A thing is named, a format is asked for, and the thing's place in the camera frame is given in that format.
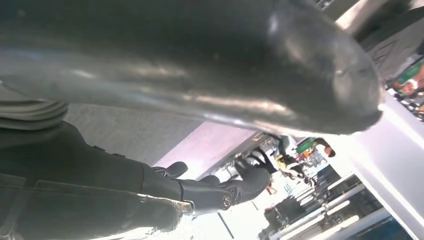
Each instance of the person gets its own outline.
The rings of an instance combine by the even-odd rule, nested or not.
[[[334,149],[321,137],[313,141],[312,146],[315,147],[318,152],[325,157],[333,158],[336,156]]]
[[[259,153],[259,155],[261,155],[263,157],[263,161],[258,156],[253,154],[255,152]],[[258,163],[258,165],[256,165],[256,166],[258,168],[263,168],[263,169],[267,170],[269,174],[273,174],[273,173],[277,172],[277,169],[275,169],[275,167],[272,164],[268,155],[260,147],[253,149],[251,151],[251,153],[247,156],[247,158],[252,158],[252,159],[256,160],[256,162]]]
[[[336,151],[323,138],[315,139],[312,146],[318,150],[341,178],[352,174],[352,164],[344,159],[339,159],[336,155]]]

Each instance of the black pants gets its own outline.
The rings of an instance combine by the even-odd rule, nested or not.
[[[253,153],[248,155],[249,158],[253,158],[259,163],[258,165],[256,165],[258,168],[263,168],[267,170],[269,174],[273,174],[277,172],[277,169],[274,168],[274,165],[272,164],[270,158],[260,147],[255,148],[252,152],[257,152],[263,157],[263,161],[262,161],[259,157],[257,157]]]

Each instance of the metal pole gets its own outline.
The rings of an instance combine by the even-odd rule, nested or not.
[[[379,210],[371,213],[370,215],[354,222],[349,227],[343,228],[342,230],[334,233],[332,236],[327,238],[327,240],[339,240],[347,239],[348,237],[359,233],[360,231],[372,226],[383,219],[390,217],[391,214],[384,207]]]
[[[329,202],[327,205],[324,205],[324,206],[318,208],[317,210],[315,210],[315,211],[311,212],[310,214],[306,215],[305,217],[299,219],[298,221],[291,224],[290,226],[288,226],[288,227],[284,228],[283,230],[277,232],[276,234],[274,234],[271,237],[271,239],[280,239],[284,235],[287,235],[287,234],[291,233],[292,231],[296,230],[297,228],[299,228],[300,226],[312,221],[318,215],[321,215],[322,213],[327,212],[328,210],[334,208],[335,206],[339,205],[343,201],[347,200],[348,198],[352,197],[353,195],[359,193],[360,191],[362,191],[364,189],[365,189],[365,186],[363,184],[360,184],[360,185],[352,188],[351,190],[349,190],[345,194],[343,194],[343,195],[339,196],[338,198],[334,199],[333,201]]]

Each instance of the people in background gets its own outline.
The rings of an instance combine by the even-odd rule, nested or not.
[[[336,152],[334,151],[334,149],[322,138],[315,139],[312,145],[323,156],[327,156],[329,158],[333,158],[334,156],[336,156]]]

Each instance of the floor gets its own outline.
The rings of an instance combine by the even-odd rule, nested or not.
[[[65,120],[89,145],[153,165],[202,124],[165,112],[87,104],[69,107]]]
[[[188,165],[184,179],[196,179],[255,132],[165,112],[73,104],[65,120],[89,145],[151,166]]]

